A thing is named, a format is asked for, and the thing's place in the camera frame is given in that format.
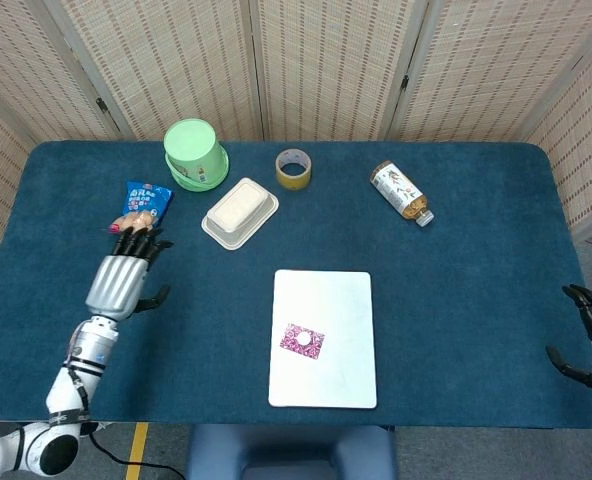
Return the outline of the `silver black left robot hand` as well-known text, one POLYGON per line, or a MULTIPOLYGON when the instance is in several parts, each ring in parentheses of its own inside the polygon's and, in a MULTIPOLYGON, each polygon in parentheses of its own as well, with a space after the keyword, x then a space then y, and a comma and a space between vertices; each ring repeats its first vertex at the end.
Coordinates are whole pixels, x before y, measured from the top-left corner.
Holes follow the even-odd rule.
POLYGON ((148 272, 158 256, 173 243, 158 240, 162 228, 122 231, 110 252, 101 262, 85 304, 94 316, 123 321, 132 314, 160 307, 171 286, 163 285, 151 298, 141 298, 148 272))

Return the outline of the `pink white patterned card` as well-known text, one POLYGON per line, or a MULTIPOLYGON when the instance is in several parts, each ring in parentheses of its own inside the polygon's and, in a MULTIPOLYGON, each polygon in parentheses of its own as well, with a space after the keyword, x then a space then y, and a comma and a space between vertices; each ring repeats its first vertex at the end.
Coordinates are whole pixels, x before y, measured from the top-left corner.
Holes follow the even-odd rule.
POLYGON ((280 341, 280 347, 298 355, 317 360, 322 349, 324 339, 325 335, 320 332, 299 325, 289 324, 280 341), (307 331, 311 335, 311 343, 307 346, 299 345, 296 340, 297 335, 301 331, 307 331))

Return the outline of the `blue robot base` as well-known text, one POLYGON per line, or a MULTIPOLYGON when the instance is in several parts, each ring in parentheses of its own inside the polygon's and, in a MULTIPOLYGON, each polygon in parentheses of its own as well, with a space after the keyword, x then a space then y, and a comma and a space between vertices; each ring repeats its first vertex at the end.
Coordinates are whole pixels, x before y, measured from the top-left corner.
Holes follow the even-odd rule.
POLYGON ((187 480, 397 480, 395 437, 381 426, 203 424, 187 480))

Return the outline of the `beige plastic food container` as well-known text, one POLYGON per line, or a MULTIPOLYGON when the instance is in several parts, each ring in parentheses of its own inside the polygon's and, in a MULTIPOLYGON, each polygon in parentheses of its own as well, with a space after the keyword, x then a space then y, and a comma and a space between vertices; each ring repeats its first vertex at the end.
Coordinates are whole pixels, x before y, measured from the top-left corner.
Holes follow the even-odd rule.
POLYGON ((202 219, 201 227, 226 250, 241 248, 278 210, 277 197, 244 177, 202 219))

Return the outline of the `white rectangular board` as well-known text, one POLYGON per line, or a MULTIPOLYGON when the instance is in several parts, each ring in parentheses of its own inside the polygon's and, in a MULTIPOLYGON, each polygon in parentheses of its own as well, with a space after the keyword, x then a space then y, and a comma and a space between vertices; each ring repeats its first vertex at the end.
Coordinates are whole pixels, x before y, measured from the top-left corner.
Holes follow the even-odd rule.
POLYGON ((277 408, 377 406, 369 273, 275 272, 268 402, 277 408), (289 324, 325 335, 317 360, 280 347, 289 324))

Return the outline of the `blue snack bag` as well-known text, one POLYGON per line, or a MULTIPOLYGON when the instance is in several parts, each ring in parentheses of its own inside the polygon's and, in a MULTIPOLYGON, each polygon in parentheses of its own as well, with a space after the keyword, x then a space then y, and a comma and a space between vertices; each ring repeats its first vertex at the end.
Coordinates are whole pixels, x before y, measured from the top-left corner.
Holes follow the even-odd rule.
POLYGON ((169 188, 146 182, 128 181, 122 214, 108 227, 111 233, 128 228, 134 232, 157 227, 173 198, 169 188))

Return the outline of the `green plastic bucket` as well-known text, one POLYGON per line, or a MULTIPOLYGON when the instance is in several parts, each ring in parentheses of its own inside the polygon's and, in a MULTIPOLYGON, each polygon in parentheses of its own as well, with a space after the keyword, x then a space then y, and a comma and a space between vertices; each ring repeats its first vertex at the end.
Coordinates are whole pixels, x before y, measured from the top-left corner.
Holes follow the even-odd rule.
POLYGON ((228 154, 214 128, 205 120, 190 118, 176 122, 165 133, 163 147, 172 177, 185 190, 212 190, 229 173, 228 154))

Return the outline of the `yellow floor tape strip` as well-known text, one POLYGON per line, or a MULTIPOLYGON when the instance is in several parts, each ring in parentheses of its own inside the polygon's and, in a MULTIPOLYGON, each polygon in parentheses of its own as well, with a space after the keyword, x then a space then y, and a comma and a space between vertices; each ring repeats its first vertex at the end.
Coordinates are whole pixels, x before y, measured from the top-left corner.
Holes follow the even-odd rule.
POLYGON ((141 473, 140 463, 144 458, 145 445, 147 441, 149 424, 138 422, 135 426, 132 445, 130 450, 129 462, 127 466, 125 480, 139 480, 141 473))

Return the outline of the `blue felt table cloth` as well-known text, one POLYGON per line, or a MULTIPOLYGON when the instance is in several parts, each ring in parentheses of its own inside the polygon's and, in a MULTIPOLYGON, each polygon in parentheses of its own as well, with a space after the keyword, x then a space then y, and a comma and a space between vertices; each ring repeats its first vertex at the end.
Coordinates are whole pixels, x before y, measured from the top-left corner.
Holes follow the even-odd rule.
MULTIPOLYGON (((279 143, 229 142, 217 189, 177 189, 144 293, 158 309, 120 325, 91 403, 98 420, 592 428, 592 389, 545 347, 591 365, 582 279, 549 161, 525 143, 314 142, 301 191, 274 173, 279 143), (393 162, 434 220, 404 219, 370 183, 393 162), (247 177, 278 210, 239 249, 202 219, 247 177), (280 269, 370 274, 377 406, 268 402, 273 283, 280 269)), ((45 398, 114 237, 130 180, 172 186, 158 142, 56 141, 25 165, 0 246, 0 421, 43 421, 45 398)))

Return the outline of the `yellow tape roll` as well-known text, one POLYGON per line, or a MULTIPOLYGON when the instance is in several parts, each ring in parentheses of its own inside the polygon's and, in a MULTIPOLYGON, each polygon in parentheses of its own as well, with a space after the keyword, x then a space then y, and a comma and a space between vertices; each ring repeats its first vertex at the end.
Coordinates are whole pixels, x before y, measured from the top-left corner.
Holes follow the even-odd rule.
POLYGON ((275 159, 275 173, 279 184, 288 190, 298 191, 306 188, 312 176, 312 160, 303 150, 290 148, 278 154, 275 159), (299 174, 288 174, 283 168, 298 165, 302 168, 299 174))

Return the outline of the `tea bottle with label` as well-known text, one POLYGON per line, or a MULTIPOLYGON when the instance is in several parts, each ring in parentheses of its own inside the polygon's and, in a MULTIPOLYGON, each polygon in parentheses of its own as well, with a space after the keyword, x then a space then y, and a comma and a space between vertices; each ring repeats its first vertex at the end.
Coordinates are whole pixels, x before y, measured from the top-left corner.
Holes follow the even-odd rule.
POLYGON ((425 227, 434 220, 427 196, 391 161, 379 164, 370 183, 406 220, 425 227))

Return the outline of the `bamboo folding screen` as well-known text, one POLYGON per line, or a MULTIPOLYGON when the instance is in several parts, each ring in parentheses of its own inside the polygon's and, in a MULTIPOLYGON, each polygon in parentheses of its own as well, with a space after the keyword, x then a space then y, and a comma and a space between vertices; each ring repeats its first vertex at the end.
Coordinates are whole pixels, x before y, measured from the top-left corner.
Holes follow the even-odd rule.
POLYGON ((0 243, 31 149, 157 140, 509 141, 592 235, 592 0, 0 0, 0 243))

